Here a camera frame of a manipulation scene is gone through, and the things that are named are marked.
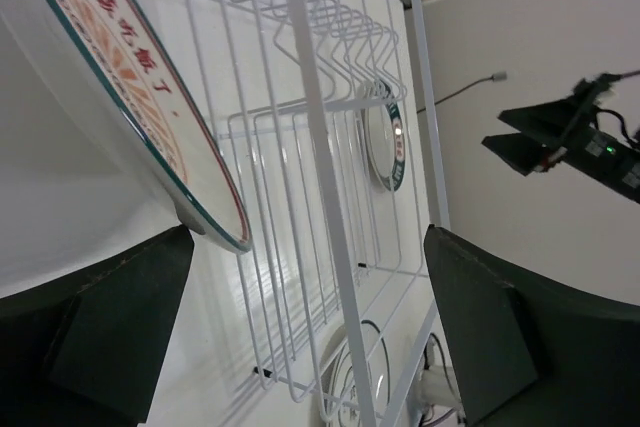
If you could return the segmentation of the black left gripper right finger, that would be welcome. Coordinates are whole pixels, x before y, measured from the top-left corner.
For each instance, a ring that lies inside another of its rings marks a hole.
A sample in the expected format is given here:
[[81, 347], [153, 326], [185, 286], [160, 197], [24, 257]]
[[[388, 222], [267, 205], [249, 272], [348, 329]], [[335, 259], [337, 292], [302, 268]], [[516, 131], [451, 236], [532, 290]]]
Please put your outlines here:
[[424, 253], [468, 425], [638, 425], [638, 306], [435, 225]]

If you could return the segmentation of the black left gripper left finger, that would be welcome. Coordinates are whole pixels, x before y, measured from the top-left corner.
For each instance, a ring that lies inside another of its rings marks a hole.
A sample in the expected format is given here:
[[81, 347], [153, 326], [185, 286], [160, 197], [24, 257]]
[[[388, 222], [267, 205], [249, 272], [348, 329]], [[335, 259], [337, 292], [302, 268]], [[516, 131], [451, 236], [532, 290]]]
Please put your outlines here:
[[147, 421], [194, 241], [173, 227], [1, 300], [4, 426]]

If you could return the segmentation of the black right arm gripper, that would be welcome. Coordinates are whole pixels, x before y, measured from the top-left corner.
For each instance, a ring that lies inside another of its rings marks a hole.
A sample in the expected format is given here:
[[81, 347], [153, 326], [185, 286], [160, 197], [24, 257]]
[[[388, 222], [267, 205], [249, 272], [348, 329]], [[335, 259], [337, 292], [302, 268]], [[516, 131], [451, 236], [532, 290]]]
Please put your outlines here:
[[[498, 119], [519, 133], [487, 136], [482, 145], [523, 176], [564, 162], [637, 203], [639, 135], [630, 135], [622, 114], [602, 107], [601, 100], [616, 83], [638, 75], [602, 73], [591, 81], [581, 80], [564, 99], [503, 110]], [[600, 129], [601, 114], [618, 121], [622, 140]], [[544, 145], [527, 136], [558, 137]]]

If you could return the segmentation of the green rimmed white plate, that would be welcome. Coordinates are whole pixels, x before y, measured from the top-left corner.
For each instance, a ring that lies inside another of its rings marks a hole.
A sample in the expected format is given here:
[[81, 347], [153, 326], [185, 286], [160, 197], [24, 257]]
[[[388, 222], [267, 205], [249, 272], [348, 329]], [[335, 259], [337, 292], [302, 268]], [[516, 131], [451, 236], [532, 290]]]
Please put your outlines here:
[[406, 145], [401, 112], [392, 88], [382, 79], [367, 80], [358, 89], [364, 100], [383, 106], [361, 111], [364, 142], [373, 178], [386, 190], [397, 191], [405, 175]]

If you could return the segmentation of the orange sunburst pattern plate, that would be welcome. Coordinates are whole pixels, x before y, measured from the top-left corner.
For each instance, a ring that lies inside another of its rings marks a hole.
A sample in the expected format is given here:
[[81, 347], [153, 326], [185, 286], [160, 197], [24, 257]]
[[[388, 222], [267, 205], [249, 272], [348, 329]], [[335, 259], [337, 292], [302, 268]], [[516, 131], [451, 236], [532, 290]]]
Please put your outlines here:
[[236, 254], [252, 249], [218, 142], [138, 0], [1, 0], [1, 17], [95, 144], [159, 186], [193, 231]]

